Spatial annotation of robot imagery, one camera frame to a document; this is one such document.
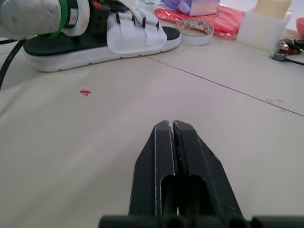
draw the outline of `tape roll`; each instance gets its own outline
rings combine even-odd
[[[175,28],[181,33],[183,44],[200,46],[210,43],[213,38],[214,27],[199,20],[181,20],[176,23]],[[200,30],[195,34],[190,34],[190,29]]]

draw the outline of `white sandal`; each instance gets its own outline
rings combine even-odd
[[[78,37],[61,33],[56,38],[34,37],[28,40],[24,50],[31,66],[45,72],[66,70],[119,58],[156,54],[181,44],[179,31],[160,26],[158,19],[145,9],[111,10],[104,24],[105,31],[98,34],[94,31],[102,24],[98,24],[96,18],[101,19],[91,15],[90,29]]]

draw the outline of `white plastic container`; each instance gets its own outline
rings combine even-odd
[[[254,10],[251,10],[244,16],[237,35],[237,43],[266,52],[274,52],[291,16],[292,12],[288,12],[284,19],[273,19],[257,15]]]
[[[284,19],[293,0],[258,0],[254,13],[273,19]]]

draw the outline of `red mark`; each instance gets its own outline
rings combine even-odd
[[[89,94],[91,92],[90,91],[86,91],[86,90],[81,90],[80,93],[83,94],[84,96],[89,96]]]

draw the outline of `pink bag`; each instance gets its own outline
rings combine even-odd
[[[237,9],[232,9],[225,6],[219,6],[217,14],[207,16],[191,17],[181,12],[167,9],[156,9],[155,12],[158,19],[175,23],[185,19],[202,20],[208,22],[209,24],[213,25],[215,35],[230,39],[237,38],[238,30],[242,24],[245,14]]]

